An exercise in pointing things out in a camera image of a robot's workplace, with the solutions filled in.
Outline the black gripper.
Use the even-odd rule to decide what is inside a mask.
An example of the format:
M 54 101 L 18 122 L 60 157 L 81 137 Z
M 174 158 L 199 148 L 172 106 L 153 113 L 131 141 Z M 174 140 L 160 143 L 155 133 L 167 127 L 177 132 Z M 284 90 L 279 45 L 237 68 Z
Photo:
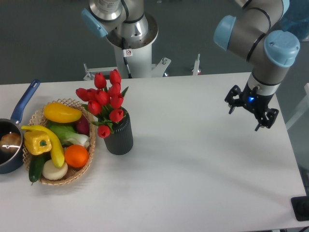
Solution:
M 225 102 L 228 103 L 230 108 L 228 113 L 232 114 L 236 107 L 241 107 L 242 101 L 243 107 L 254 114 L 257 119 L 258 124 L 254 130 L 258 131 L 264 127 L 270 129 L 279 114 L 278 109 L 268 107 L 272 97 L 273 94 L 264 96 L 255 93 L 247 84 L 243 91 L 241 91 L 239 86 L 234 85 L 225 97 Z

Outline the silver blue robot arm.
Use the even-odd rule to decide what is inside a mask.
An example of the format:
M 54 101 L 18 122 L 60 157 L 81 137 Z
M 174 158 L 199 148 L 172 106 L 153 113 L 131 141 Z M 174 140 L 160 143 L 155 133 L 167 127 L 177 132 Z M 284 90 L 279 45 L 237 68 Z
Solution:
M 231 88 L 225 101 L 230 110 L 243 107 L 254 114 L 258 127 L 270 128 L 278 115 L 268 107 L 293 65 L 300 42 L 292 33 L 272 30 L 289 8 L 287 0 L 243 0 L 244 15 L 225 16 L 213 40 L 253 65 L 244 89 Z M 114 47 L 117 68 L 124 78 L 153 77 L 152 43 L 158 35 L 154 18 L 141 0 L 92 0 L 81 16 L 89 30 Z

